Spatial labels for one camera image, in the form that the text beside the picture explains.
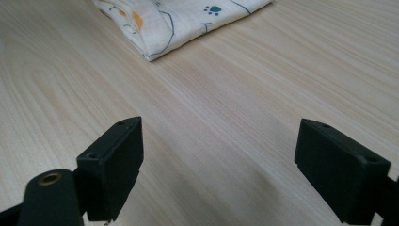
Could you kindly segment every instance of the wood grain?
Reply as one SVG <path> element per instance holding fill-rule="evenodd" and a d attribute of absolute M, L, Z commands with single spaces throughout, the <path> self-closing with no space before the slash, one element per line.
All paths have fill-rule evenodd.
<path fill-rule="evenodd" d="M 140 115 L 145 160 L 115 225 L 341 225 L 294 164 L 300 119 L 396 178 L 398 72 L 397 1 L 276 0 L 152 63 L 88 0 L 0 1 L 0 211 Z"/>

